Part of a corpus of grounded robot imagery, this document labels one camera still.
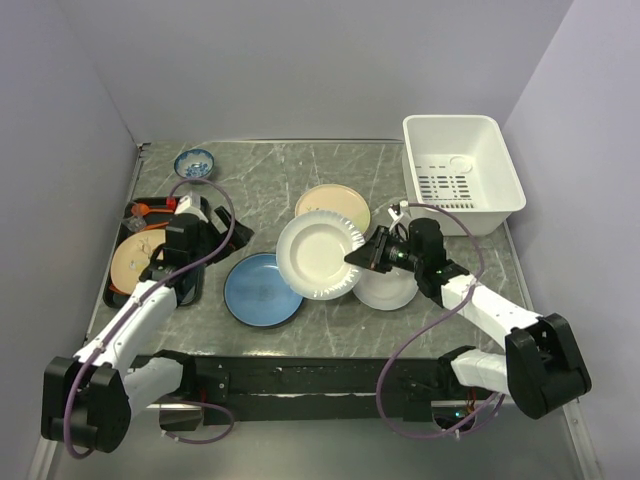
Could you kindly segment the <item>white smooth deep plate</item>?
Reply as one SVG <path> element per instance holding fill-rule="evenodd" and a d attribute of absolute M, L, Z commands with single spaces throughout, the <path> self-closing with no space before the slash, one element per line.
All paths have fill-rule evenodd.
<path fill-rule="evenodd" d="M 403 308 L 417 292 L 414 275 L 398 268 L 388 273 L 366 270 L 353 289 L 354 295 L 363 304 L 381 311 Z"/>

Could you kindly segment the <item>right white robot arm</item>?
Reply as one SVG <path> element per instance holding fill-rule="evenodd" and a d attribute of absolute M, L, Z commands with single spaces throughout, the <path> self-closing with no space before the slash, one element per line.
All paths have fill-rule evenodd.
<path fill-rule="evenodd" d="M 561 315 L 543 316 L 507 300 L 449 258 L 437 221 L 410 222 L 406 236 L 379 226 L 345 262 L 377 273 L 412 273 L 418 289 L 491 337 L 501 353 L 465 346 L 443 355 L 439 390 L 460 398 L 471 387 L 510 397 L 522 413 L 539 419 L 592 389 L 580 348 Z"/>

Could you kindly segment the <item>white fluted deep plate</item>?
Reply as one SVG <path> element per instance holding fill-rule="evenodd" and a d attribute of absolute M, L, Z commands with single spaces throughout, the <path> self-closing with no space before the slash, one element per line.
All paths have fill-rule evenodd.
<path fill-rule="evenodd" d="M 291 220 L 276 245 L 276 262 L 287 285 L 311 300 L 333 300 L 353 290 L 362 269 L 344 257 L 363 246 L 360 230 L 339 213 L 316 210 Z"/>

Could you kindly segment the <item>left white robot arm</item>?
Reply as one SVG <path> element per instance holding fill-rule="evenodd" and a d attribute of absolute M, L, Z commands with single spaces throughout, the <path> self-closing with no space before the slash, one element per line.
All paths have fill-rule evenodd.
<path fill-rule="evenodd" d="M 226 231 L 203 213 L 179 213 L 154 243 L 129 299 L 110 323 L 72 357 L 55 357 L 43 379 L 41 435 L 82 459 L 110 453 L 123 441 L 134 416 L 171 396 L 200 397 L 194 357 L 163 350 L 145 365 L 132 365 L 141 345 L 177 309 L 200 273 L 245 247 L 254 235 L 224 207 L 215 210 Z"/>

